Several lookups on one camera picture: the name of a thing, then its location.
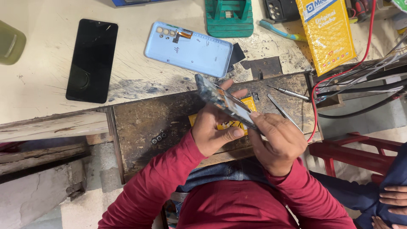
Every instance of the green phone stand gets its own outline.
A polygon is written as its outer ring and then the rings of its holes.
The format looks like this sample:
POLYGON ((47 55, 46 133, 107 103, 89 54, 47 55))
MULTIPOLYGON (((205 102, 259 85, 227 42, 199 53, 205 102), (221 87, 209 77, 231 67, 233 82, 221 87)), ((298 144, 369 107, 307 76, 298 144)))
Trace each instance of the green phone stand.
POLYGON ((249 37, 253 33, 251 0, 205 0, 206 28, 213 37, 249 37))

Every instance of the blue jeans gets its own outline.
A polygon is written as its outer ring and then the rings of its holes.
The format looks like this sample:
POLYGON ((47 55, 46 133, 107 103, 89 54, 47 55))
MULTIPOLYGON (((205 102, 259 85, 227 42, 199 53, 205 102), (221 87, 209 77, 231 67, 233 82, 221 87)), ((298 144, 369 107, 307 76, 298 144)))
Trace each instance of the blue jeans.
MULTIPOLYGON (((185 185, 179 185, 176 192, 190 192, 194 187, 213 181, 256 181, 274 188, 263 173, 263 166, 255 156, 238 161, 228 161, 216 165, 197 168, 191 171, 185 185)), ((177 216, 181 211, 182 202, 173 201, 177 208, 177 216)))
POLYGON ((388 212, 389 208, 399 206, 379 202, 379 193, 387 192, 384 187, 407 185, 406 167, 407 143, 404 143, 380 186, 373 182, 360 185, 356 181, 349 182, 313 171, 309 171, 309 173, 321 182, 341 204, 362 213, 355 220, 359 226, 363 229, 372 229, 372 216, 380 216, 388 226, 391 226, 392 223, 407 225, 407 216, 388 212))

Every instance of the yellow package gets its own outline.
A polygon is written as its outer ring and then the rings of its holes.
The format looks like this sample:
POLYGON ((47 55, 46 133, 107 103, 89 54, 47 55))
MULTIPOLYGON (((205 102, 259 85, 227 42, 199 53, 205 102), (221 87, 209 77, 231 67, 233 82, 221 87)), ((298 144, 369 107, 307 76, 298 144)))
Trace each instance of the yellow package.
MULTIPOLYGON (((240 101, 242 101, 244 104, 246 104, 252 111, 257 111, 256 106, 254 105, 253 97, 250 96, 248 98, 241 99, 240 101)), ((190 116, 188 116, 188 118, 189 118, 189 122, 191 123, 191 126, 194 126, 195 119, 197 118, 197 114, 190 115, 190 116)), ((226 123, 222 123, 222 124, 218 125, 218 130, 224 130, 230 126, 240 127, 242 130, 245 131, 245 135, 247 135, 247 126, 239 121, 229 121, 226 123)))
POLYGON ((344 0, 296 0, 317 75, 356 57, 344 0))

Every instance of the black phone screen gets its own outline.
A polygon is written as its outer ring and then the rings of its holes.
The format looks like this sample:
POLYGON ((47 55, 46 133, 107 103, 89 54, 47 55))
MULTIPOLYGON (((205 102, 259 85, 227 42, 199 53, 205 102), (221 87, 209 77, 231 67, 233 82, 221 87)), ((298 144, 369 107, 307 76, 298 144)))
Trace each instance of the black phone screen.
POLYGON ((66 98, 105 103, 112 72, 118 25, 89 19, 79 21, 66 98))

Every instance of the red wire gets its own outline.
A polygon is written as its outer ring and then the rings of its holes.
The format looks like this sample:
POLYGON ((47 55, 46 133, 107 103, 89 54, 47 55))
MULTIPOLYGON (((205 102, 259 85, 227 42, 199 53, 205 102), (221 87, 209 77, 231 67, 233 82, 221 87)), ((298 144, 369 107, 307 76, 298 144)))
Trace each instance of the red wire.
POLYGON ((356 10, 355 9, 351 9, 351 10, 353 10, 354 11, 354 13, 353 13, 353 18, 356 16, 356 10))
POLYGON ((375 10, 375 8, 376 8, 376 0, 373 0, 373 1, 372 1, 372 14, 371 14, 371 16, 370 16, 370 26, 369 26, 368 44, 367 44, 367 46, 366 46, 366 52, 365 52, 365 56, 363 57, 363 59, 362 59, 357 65, 351 67, 350 69, 348 69, 348 70, 346 70, 346 71, 344 71, 344 72, 338 73, 338 74, 336 74, 336 75, 330 76, 330 77, 328 77, 328 78, 326 78, 326 79, 324 79, 324 80, 319 81, 319 82, 312 88, 312 91, 311 91, 311 103, 312 103, 312 108, 314 109, 315 125, 314 125, 314 130, 312 131, 312 134, 311 134, 311 136, 309 137, 309 139, 308 139, 307 142, 310 142, 310 141, 312 140, 312 137, 314 137, 315 131, 317 130, 317 126, 318 126, 318 111, 317 111, 317 106, 316 106, 315 100, 314 100, 315 88, 318 87, 318 85, 319 85, 320 83, 322 83, 322 82, 324 82, 324 81, 326 81, 326 80, 328 80, 328 79, 332 79, 332 78, 334 78, 334 77, 336 77, 336 76, 338 76, 338 75, 342 75, 342 74, 345 74, 345 73, 347 73, 347 72, 353 70, 353 69, 356 68, 357 66, 361 65, 361 63, 366 59, 366 57, 368 56, 368 53, 369 53, 370 41, 371 41, 371 39, 372 39, 373 19, 374 19, 374 10, 375 10))

